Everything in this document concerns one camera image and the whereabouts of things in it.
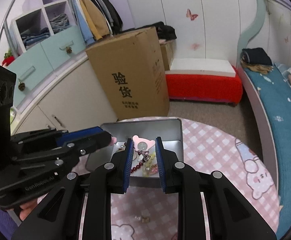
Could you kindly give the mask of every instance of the brown floor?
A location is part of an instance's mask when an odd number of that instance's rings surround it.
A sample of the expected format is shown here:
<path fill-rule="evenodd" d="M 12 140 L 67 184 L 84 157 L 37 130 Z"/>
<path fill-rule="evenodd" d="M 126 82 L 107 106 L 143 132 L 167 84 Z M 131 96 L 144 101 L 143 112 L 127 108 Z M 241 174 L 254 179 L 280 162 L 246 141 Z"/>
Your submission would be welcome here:
<path fill-rule="evenodd" d="M 169 116 L 215 126 L 240 139 L 263 160 L 258 127 L 246 93 L 236 107 L 206 102 L 171 101 Z"/>

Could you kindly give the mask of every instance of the mint green drawer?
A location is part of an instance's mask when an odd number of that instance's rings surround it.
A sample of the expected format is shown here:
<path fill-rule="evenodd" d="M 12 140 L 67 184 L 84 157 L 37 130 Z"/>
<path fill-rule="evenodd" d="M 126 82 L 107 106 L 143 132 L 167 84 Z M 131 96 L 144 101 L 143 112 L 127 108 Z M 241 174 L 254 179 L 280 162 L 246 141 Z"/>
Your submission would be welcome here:
<path fill-rule="evenodd" d="M 72 26 L 41 42 L 42 48 L 54 69 L 85 49 L 78 26 Z"/>
<path fill-rule="evenodd" d="M 16 83 L 13 97 L 13 105 L 18 106 L 23 98 L 42 81 L 49 73 L 53 71 L 50 62 L 45 55 L 41 44 L 37 44 L 15 61 L 8 67 L 16 74 Z M 19 83 L 25 84 L 24 91 L 20 91 Z"/>

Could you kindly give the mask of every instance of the purple sleeve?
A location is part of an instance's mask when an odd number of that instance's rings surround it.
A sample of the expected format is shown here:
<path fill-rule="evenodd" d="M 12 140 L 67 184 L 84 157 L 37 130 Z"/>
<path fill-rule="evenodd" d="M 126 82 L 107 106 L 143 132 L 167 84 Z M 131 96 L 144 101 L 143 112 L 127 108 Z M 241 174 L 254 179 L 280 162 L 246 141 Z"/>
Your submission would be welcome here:
<path fill-rule="evenodd" d="M 18 226 L 10 215 L 6 211 L 0 209 L 0 231 L 7 238 L 7 240 L 11 239 L 17 227 Z"/>

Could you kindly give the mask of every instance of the bed frame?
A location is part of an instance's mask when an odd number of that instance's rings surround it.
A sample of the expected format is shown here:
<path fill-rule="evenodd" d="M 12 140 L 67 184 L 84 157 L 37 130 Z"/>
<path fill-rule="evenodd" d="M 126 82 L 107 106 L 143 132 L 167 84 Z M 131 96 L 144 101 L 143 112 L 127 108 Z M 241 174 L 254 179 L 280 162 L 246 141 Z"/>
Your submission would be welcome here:
<path fill-rule="evenodd" d="M 266 5 L 264 0 L 257 0 L 256 17 L 252 25 L 241 34 L 238 41 L 237 70 L 239 73 L 239 77 L 242 80 L 243 87 L 247 92 L 247 96 L 250 100 L 256 123 L 258 125 L 262 145 L 263 163 L 266 166 L 267 170 L 270 172 L 277 191 L 279 191 L 277 152 L 269 119 L 260 100 L 258 91 L 255 89 L 252 81 L 240 65 L 242 49 L 246 48 L 249 41 L 260 32 L 265 21 L 266 13 Z"/>

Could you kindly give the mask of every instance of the cardboard box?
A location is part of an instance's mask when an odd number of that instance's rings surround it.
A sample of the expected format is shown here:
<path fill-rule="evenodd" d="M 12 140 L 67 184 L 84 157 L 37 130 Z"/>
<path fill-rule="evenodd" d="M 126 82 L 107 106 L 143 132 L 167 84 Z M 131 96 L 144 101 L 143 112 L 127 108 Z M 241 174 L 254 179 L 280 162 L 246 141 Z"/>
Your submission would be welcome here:
<path fill-rule="evenodd" d="M 119 120 L 167 116 L 167 82 L 154 27 L 106 38 L 86 53 Z"/>
<path fill-rule="evenodd" d="M 170 70 L 173 62 L 173 54 L 175 49 L 175 41 L 167 41 L 167 43 L 160 45 L 164 70 Z"/>

